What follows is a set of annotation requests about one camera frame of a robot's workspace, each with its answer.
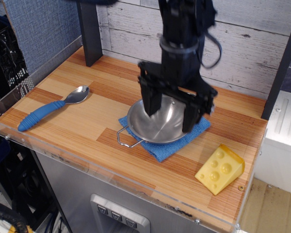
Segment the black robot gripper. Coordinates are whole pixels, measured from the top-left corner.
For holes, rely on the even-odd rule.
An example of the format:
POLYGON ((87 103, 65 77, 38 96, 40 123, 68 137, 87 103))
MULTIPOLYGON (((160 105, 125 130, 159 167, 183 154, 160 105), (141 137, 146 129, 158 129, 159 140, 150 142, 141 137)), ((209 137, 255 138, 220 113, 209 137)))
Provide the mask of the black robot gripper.
POLYGON ((161 41, 162 61, 139 62, 139 84, 144 109, 150 117, 161 107, 162 95, 185 103, 182 131, 190 133, 203 114, 211 114, 218 92, 201 75, 204 42, 190 47, 161 41))

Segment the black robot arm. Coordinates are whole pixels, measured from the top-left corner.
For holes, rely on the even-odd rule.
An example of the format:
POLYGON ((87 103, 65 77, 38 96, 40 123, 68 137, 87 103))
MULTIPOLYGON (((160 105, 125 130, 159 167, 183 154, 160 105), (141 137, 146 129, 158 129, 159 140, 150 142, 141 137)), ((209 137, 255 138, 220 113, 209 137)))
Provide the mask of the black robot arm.
POLYGON ((159 8, 162 61, 138 64, 144 109, 148 116, 155 114, 161 108, 162 95, 183 102, 182 131, 189 133, 204 114, 212 113, 218 94, 200 75, 205 38, 221 49, 208 33, 217 12, 211 0, 161 0, 159 8))

